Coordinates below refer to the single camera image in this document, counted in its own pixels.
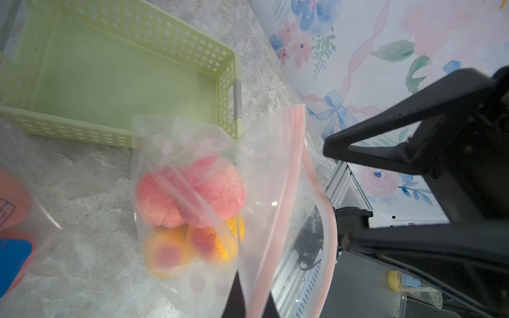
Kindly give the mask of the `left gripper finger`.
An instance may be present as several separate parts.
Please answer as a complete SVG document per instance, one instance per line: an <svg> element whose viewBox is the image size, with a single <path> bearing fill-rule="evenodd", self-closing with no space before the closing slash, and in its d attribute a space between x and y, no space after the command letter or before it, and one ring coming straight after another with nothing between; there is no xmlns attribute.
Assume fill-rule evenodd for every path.
<svg viewBox="0 0 509 318"><path fill-rule="evenodd" d="M245 318L245 300L241 289L239 273L237 272L229 293L229 297L223 311L222 318ZM272 294L269 294L268 301L262 318L280 318Z"/></svg>

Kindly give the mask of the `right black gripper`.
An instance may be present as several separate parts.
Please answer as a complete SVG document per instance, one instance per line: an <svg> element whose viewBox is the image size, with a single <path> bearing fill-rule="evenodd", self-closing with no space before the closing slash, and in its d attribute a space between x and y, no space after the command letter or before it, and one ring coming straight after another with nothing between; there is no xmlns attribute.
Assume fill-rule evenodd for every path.
<svg viewBox="0 0 509 318"><path fill-rule="evenodd" d="M508 262L508 223L490 222L508 221L508 67L492 78L472 68L454 71L327 137L323 155L424 174L449 221L464 223L364 229L342 238L344 250Z"/></svg>

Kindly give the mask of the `yellow peach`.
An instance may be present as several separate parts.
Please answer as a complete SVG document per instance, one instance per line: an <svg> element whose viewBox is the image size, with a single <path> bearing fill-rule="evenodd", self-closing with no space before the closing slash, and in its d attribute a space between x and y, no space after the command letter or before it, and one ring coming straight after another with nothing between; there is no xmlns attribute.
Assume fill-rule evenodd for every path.
<svg viewBox="0 0 509 318"><path fill-rule="evenodd" d="M143 245L143 256L147 269L158 278L169 278L194 259L188 244L186 226L158 229Z"/></svg>
<svg viewBox="0 0 509 318"><path fill-rule="evenodd" d="M245 235L245 224L240 216L225 221L230 235L222 233L223 241L213 227L189 227L187 240L194 253L204 262L230 262L237 258L239 241Z"/></svg>

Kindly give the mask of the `yellow peach top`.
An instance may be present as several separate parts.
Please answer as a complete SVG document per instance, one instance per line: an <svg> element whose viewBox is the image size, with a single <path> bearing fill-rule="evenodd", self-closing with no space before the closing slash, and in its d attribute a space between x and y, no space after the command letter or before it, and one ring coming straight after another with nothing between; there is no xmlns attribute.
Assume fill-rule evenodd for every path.
<svg viewBox="0 0 509 318"><path fill-rule="evenodd" d="M158 229L143 245L143 256L147 269L158 278L169 278L194 259L188 244L186 226Z"/></svg>

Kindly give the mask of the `pink zipper clear bag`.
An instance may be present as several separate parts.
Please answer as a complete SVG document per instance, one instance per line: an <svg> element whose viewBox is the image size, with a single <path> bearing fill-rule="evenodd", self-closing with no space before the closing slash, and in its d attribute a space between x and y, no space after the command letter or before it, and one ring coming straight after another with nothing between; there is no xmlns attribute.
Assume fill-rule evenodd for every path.
<svg viewBox="0 0 509 318"><path fill-rule="evenodd" d="M151 282L177 315L319 317L337 230L303 105L232 129L134 115L131 199Z"/></svg>

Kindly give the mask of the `pink peach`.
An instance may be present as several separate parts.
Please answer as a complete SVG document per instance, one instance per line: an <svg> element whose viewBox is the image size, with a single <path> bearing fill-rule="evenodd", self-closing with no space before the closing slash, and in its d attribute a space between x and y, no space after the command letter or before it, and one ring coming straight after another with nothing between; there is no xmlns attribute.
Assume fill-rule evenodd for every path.
<svg viewBox="0 0 509 318"><path fill-rule="evenodd" d="M180 171L175 180L181 195L178 203L180 216L193 227L210 227L210 221L198 198L201 197L226 221L239 214L245 201L242 178L235 165L220 155L198 159Z"/></svg>
<svg viewBox="0 0 509 318"><path fill-rule="evenodd" d="M147 172L138 181L136 199L143 219L151 226L175 228L184 225L184 220L173 197L160 185L160 179L171 181L175 177L169 167L160 167Z"/></svg>

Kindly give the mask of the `blue zipper clear bag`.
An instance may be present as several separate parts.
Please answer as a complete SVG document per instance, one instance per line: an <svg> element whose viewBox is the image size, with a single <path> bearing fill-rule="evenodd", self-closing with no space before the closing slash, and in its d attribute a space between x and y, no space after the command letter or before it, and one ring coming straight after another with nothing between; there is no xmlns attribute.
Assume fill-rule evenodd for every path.
<svg viewBox="0 0 509 318"><path fill-rule="evenodd" d="M1 297L23 281L57 243L62 227L35 186L1 162Z"/></svg>

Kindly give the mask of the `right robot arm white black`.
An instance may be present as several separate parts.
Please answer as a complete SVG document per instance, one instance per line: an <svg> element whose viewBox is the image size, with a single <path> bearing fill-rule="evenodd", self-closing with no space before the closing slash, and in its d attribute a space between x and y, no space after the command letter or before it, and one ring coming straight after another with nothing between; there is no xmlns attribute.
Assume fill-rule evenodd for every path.
<svg viewBox="0 0 509 318"><path fill-rule="evenodd" d="M373 118L327 137L328 158L422 176L447 225L369 229L335 210L339 244L399 266L508 271L508 69L456 70Z"/></svg>

